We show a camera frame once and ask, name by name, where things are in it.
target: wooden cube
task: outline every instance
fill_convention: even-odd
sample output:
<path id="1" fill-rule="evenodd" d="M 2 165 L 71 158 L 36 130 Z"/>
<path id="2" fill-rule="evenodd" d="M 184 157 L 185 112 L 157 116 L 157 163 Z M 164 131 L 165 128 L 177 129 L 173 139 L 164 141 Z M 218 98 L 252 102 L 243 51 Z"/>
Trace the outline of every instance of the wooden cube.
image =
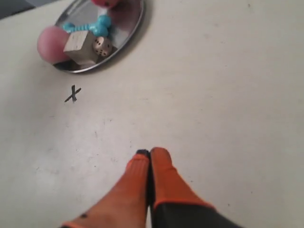
<path id="1" fill-rule="evenodd" d="M 92 47 L 95 39 L 90 31 L 72 32 L 63 52 L 79 65 L 96 64 L 98 55 Z"/>

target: tabletop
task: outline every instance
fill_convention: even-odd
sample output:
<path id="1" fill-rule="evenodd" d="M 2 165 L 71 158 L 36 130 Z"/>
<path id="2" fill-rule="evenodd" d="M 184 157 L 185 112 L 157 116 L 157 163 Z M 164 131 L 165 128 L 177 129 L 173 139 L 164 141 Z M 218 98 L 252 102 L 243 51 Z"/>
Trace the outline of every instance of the tabletop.
<path id="1" fill-rule="evenodd" d="M 36 50 L 69 3 L 0 21 L 0 227 L 58 227 L 154 146 L 236 223 L 304 226 L 300 0 L 146 0 L 130 46 L 83 75 Z"/>

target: metal tray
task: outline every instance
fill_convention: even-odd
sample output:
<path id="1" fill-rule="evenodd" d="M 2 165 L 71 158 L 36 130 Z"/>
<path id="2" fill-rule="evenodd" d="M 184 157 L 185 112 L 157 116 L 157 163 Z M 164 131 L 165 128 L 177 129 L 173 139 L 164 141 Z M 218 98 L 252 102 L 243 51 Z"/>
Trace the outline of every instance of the metal tray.
<path id="1" fill-rule="evenodd" d="M 81 73 L 109 61 L 128 44 L 128 41 L 137 31 L 143 19 L 144 10 L 144 0 L 122 0 L 116 7 L 109 10 L 94 5 L 90 0 L 75 0 L 61 14 L 55 25 L 61 27 L 66 22 L 72 22 L 75 25 L 93 23 L 98 16 L 107 14 L 112 19 L 109 39 L 112 41 L 114 50 L 110 56 L 106 58 L 100 57 L 97 64 L 94 65 L 80 66 L 70 60 L 57 63 L 54 67 L 70 73 Z"/>

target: black marker mark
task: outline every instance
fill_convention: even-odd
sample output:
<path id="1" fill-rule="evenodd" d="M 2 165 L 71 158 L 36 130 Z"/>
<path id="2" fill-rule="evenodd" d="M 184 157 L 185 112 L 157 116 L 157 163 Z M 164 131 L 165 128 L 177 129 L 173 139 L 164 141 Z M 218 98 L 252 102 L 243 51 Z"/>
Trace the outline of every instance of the black marker mark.
<path id="1" fill-rule="evenodd" d="M 81 88 L 79 88 L 79 89 L 77 89 L 77 90 L 75 91 L 75 85 L 72 85 L 72 95 L 69 96 L 69 97 L 65 100 L 65 102 L 69 101 L 69 99 L 72 99 L 72 101 L 73 101 L 73 103 L 74 103 L 74 102 L 77 100 L 76 94 L 78 94 L 78 93 L 80 92 L 80 90 L 81 90 Z"/>

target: blue plastic toy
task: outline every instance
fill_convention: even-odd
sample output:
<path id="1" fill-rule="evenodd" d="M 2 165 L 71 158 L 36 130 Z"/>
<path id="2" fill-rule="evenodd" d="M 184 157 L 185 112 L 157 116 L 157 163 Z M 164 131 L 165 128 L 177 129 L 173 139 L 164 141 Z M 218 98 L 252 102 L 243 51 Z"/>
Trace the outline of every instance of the blue plastic toy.
<path id="1" fill-rule="evenodd" d="M 96 37 L 107 37 L 109 35 L 108 28 L 110 26 L 111 26 L 111 18 L 107 15 L 101 15 L 98 17 L 97 22 L 95 23 L 75 26 L 74 24 L 68 22 L 64 24 L 62 28 L 67 33 L 89 30 Z"/>

